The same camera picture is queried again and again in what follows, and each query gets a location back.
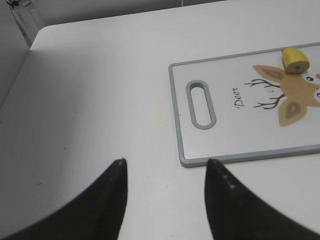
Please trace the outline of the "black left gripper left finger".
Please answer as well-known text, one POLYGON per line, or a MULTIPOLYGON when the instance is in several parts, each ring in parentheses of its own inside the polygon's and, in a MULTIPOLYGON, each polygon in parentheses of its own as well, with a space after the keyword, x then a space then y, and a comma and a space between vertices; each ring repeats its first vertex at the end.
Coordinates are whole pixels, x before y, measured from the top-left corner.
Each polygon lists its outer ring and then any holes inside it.
POLYGON ((8 240, 116 240, 128 201, 128 165, 117 159, 81 194, 8 240))

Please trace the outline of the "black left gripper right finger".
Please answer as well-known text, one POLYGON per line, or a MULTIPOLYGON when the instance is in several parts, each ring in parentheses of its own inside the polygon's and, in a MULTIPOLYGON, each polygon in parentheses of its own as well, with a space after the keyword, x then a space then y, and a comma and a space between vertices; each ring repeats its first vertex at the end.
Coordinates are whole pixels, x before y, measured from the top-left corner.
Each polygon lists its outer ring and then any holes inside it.
POLYGON ((206 164, 204 201, 215 240, 318 240, 320 235, 277 211, 219 160, 206 164))

